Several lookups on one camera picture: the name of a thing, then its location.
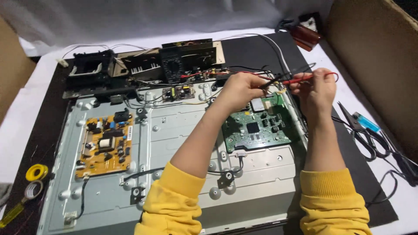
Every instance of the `yellow tape roll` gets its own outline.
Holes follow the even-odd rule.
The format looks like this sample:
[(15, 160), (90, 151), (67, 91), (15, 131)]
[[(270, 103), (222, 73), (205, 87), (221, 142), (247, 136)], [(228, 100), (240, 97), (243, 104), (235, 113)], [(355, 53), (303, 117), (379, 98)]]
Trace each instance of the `yellow tape roll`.
[(35, 164), (31, 166), (26, 172), (26, 179), (28, 181), (42, 180), (48, 174), (48, 167), (42, 164)]

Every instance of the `person's left hand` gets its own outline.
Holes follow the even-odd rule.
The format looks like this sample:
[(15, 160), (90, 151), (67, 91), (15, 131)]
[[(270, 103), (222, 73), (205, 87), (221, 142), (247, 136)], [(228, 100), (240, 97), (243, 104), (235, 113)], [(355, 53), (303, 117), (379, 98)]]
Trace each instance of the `person's left hand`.
[(214, 105), (230, 115), (243, 109), (250, 100), (265, 95), (264, 90), (258, 88), (266, 82), (253, 74), (231, 75), (211, 106)]

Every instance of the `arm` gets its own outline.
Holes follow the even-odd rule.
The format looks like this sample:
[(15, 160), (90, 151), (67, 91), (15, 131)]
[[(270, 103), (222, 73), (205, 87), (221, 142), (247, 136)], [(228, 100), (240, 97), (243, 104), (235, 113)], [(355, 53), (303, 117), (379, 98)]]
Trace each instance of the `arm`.
[(305, 168), (301, 172), (301, 219), (304, 234), (371, 234), (369, 213), (356, 193), (341, 156), (331, 119), (336, 85), (327, 69), (313, 72), (310, 83), (292, 84), (308, 121), (309, 138)]
[(160, 180), (155, 181), (144, 204), (135, 234), (199, 234), (198, 195), (205, 182), (210, 157), (221, 125), (264, 92), (265, 80), (251, 74), (232, 75), (186, 141), (174, 154)]

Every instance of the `yellow circuit board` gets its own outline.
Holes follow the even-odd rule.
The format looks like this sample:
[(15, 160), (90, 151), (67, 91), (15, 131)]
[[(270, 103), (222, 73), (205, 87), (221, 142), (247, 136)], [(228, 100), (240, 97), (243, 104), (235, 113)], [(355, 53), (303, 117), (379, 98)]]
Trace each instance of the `yellow circuit board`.
[(76, 162), (76, 178), (129, 169), (133, 115), (126, 112), (127, 121), (119, 123), (114, 122), (114, 117), (115, 115), (111, 115), (86, 120), (84, 141), (79, 153), (80, 157)]

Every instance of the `yellow sweater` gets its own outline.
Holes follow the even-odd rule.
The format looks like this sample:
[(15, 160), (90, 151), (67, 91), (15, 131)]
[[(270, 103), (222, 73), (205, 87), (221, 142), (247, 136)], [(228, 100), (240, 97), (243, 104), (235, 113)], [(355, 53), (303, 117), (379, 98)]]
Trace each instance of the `yellow sweater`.
[[(304, 234), (371, 234), (369, 213), (348, 169), (302, 171), (300, 179), (301, 207), (306, 212), (301, 219)], [(167, 163), (161, 179), (151, 186), (135, 235), (199, 234), (202, 227), (194, 218), (202, 214), (197, 197), (204, 183), (205, 179)]]

